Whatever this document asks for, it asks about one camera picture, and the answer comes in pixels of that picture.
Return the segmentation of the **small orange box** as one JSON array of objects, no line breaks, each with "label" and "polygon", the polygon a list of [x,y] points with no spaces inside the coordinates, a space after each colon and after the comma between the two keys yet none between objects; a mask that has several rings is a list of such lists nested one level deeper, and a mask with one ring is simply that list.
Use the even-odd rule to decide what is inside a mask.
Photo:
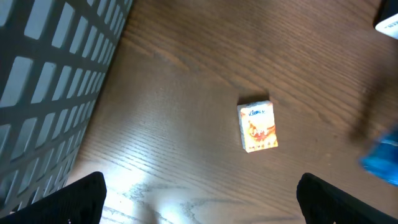
[{"label": "small orange box", "polygon": [[278,146],[271,101],[237,106],[243,149],[250,153]]}]

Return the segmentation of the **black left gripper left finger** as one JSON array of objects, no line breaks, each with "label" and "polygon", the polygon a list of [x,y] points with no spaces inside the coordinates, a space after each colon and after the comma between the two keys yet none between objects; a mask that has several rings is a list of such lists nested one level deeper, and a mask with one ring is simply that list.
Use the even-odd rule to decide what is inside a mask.
[{"label": "black left gripper left finger", "polygon": [[98,224],[106,193],[104,175],[96,171],[1,218],[1,224]]}]

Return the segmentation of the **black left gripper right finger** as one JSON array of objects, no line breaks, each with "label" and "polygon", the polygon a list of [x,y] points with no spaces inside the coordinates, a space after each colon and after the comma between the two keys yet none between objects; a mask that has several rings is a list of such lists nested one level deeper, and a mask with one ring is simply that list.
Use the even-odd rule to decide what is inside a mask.
[{"label": "black left gripper right finger", "polygon": [[302,175],[296,196],[306,223],[397,224],[396,218],[311,173]]}]

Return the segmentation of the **blue cookie pack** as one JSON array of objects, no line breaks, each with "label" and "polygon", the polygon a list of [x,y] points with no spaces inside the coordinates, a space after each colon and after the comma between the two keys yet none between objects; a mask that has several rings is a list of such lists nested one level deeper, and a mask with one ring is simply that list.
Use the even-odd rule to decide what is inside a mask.
[{"label": "blue cookie pack", "polygon": [[397,187],[397,126],[375,143],[360,164],[367,172]]}]

